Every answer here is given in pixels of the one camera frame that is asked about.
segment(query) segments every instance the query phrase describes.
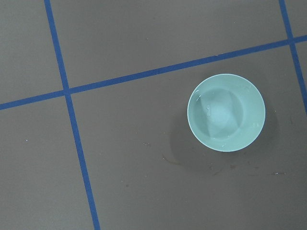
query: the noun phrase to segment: empty bowl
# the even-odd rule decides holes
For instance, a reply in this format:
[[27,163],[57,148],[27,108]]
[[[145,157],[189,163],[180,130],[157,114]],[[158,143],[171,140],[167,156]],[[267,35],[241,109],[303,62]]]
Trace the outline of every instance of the empty bowl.
[[189,126],[194,136],[213,150],[231,152],[245,148],[258,137],[264,120],[260,92],[238,75],[209,77],[189,99]]

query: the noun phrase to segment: bowl rim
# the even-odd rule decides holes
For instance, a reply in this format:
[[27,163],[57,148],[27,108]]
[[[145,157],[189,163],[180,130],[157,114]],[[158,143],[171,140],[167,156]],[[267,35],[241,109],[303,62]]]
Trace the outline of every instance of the bowl rim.
[[[242,79],[242,80],[247,81],[252,87],[254,87],[254,89],[256,90],[256,92],[259,94],[259,96],[260,96],[260,98],[261,98],[261,102],[262,102],[262,104],[263,104],[263,114],[262,114],[262,118],[263,118],[262,120],[263,120],[263,122],[262,122],[261,129],[259,130],[259,133],[258,133],[257,135],[255,135],[254,138],[252,138],[252,141],[247,142],[248,144],[245,144],[244,147],[242,147],[242,148],[240,147],[240,148],[235,148],[235,149],[230,149],[230,150],[224,150],[224,149],[214,148],[214,147],[212,147],[212,146],[210,146],[210,145],[204,143],[204,141],[200,140],[200,139],[198,138],[198,136],[194,133],[194,130],[193,130],[192,127],[191,127],[190,118],[189,118],[189,105],[190,105],[190,102],[191,102],[191,99],[192,99],[193,94],[194,94],[195,91],[196,91],[202,84],[204,84],[204,82],[206,82],[207,80],[209,80],[209,79],[211,79],[211,78],[220,77],[220,76],[223,76],[223,75],[231,75],[231,76],[238,77],[238,78],[240,78],[240,79]],[[215,150],[215,151],[220,151],[220,152],[233,152],[233,151],[238,151],[238,150],[241,150],[241,149],[246,148],[246,147],[249,146],[251,143],[253,143],[253,142],[257,139],[257,137],[260,135],[260,133],[262,132],[262,130],[263,130],[264,123],[265,123],[265,115],[266,115],[265,103],[264,103],[263,97],[262,97],[261,93],[259,92],[259,90],[257,89],[257,87],[256,87],[252,82],[250,82],[249,80],[247,80],[246,78],[243,78],[243,77],[241,77],[241,76],[239,76],[239,75],[232,74],[232,73],[221,73],[221,74],[216,74],[216,75],[213,75],[213,76],[211,76],[211,77],[206,78],[206,79],[203,80],[201,83],[199,83],[199,84],[195,87],[195,89],[193,90],[193,92],[192,92],[192,94],[191,94],[191,96],[190,96],[190,98],[189,98],[188,107],[187,107],[188,123],[189,123],[189,127],[190,127],[190,130],[192,131],[193,135],[194,135],[194,136],[196,137],[196,139],[197,139],[200,143],[202,143],[204,146],[207,146],[207,147],[210,148],[210,149],[213,149],[213,150]]]

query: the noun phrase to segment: plastic bowl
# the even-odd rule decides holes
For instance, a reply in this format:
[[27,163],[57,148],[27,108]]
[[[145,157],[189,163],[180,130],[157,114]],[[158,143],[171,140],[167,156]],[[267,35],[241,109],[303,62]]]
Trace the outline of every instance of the plastic bowl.
[[245,148],[258,137],[264,121],[265,105],[260,92],[238,75],[209,77],[189,99],[189,126],[194,136],[213,150]]

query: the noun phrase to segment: light green bowl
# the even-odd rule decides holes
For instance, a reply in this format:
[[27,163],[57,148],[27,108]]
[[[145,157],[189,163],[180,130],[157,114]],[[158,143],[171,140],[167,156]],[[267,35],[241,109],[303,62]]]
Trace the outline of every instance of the light green bowl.
[[265,120],[263,98],[245,78],[218,74],[200,83],[188,104],[188,122],[205,146],[223,152],[251,144]]

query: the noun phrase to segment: gray surface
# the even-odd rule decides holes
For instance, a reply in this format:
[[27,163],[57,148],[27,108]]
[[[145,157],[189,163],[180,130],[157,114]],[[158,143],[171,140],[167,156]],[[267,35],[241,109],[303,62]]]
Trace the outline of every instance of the gray surface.
[[0,121],[0,229],[93,229],[65,99],[3,110]]
[[[267,108],[260,137],[234,153],[202,146],[186,119],[194,87],[223,72],[251,80]],[[288,47],[74,94],[73,102],[105,229],[307,226],[307,123]]]
[[52,3],[71,87],[286,38],[276,0]]
[[306,0],[285,0],[294,36],[307,34]]
[[43,1],[0,1],[0,103],[62,89]]
[[[71,87],[286,38],[277,0],[52,7]],[[287,7],[306,35],[306,1]],[[0,29],[0,103],[62,89],[43,1],[1,1]],[[307,42],[296,47],[307,82]],[[200,144],[186,119],[218,73],[246,77],[266,103],[259,138],[233,153]],[[72,99],[101,229],[307,229],[307,117],[288,46]],[[0,230],[92,230],[64,97],[1,110],[0,123]]]

